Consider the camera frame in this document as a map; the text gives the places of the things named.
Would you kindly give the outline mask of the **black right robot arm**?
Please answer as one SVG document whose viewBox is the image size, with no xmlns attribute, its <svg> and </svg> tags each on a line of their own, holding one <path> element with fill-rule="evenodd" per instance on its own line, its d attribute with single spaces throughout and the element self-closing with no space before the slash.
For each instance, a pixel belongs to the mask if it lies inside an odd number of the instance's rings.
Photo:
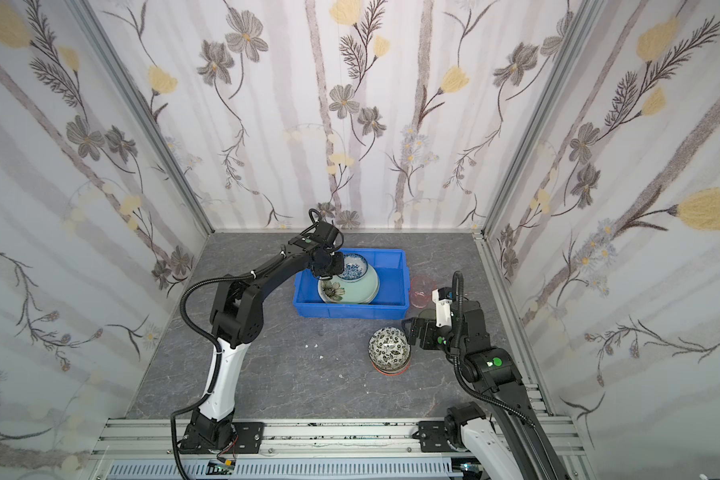
<svg viewBox="0 0 720 480">
<path fill-rule="evenodd" d="M 495 346 L 476 301 L 446 301 L 435 316 L 406 319 L 411 346 L 439 351 L 473 400 L 444 417 L 447 442 L 479 462 L 489 479 L 568 479 L 570 474 L 538 419 L 510 353 Z"/>
</svg>

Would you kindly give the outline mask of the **brown leaf pattern bowl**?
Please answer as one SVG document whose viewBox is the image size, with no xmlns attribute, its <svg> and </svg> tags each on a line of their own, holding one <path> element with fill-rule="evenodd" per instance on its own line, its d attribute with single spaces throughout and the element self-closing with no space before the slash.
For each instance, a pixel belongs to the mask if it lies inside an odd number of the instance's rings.
<svg viewBox="0 0 720 480">
<path fill-rule="evenodd" d="M 371 362 L 383 368 L 394 368 L 410 361 L 411 351 L 404 332 L 396 327 L 377 330 L 370 338 L 368 353 Z"/>
</svg>

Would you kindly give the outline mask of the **blue white patterned bowl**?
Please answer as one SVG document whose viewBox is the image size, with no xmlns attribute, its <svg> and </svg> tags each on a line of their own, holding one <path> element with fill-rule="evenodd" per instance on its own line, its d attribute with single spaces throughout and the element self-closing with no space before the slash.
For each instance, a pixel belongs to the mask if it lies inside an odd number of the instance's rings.
<svg viewBox="0 0 720 480">
<path fill-rule="evenodd" d="M 345 282 L 356 282 L 363 279 L 369 271 L 366 258 L 357 253 L 343 254 L 344 267 L 338 277 Z"/>
</svg>

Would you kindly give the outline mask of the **light green ceramic plate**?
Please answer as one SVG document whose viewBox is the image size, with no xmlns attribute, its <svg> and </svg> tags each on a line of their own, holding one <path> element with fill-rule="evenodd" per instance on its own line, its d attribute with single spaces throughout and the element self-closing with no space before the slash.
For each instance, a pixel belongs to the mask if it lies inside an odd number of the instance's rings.
<svg viewBox="0 0 720 480">
<path fill-rule="evenodd" d="M 317 291 L 326 303 L 370 304 L 380 290 L 380 279 L 376 270 L 370 266 L 366 276 L 356 282 L 345 282 L 338 276 L 319 280 Z"/>
</svg>

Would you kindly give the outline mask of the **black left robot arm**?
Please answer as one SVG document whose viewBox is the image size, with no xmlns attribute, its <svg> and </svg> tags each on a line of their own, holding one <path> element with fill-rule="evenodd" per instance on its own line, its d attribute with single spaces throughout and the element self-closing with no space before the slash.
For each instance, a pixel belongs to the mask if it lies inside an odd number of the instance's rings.
<svg viewBox="0 0 720 480">
<path fill-rule="evenodd" d="M 213 346 L 205 390 L 199 400 L 171 413 L 175 454 L 230 452 L 239 438 L 233 423 L 236 390 L 250 344 L 264 326 L 264 302 L 280 285 L 307 270 L 317 279 L 344 271 L 343 234 L 320 216 L 280 251 L 242 275 L 224 275 L 188 287 L 179 302 L 182 321 Z M 211 330 L 199 327 L 188 314 L 190 296 L 217 287 L 210 312 Z"/>
</svg>

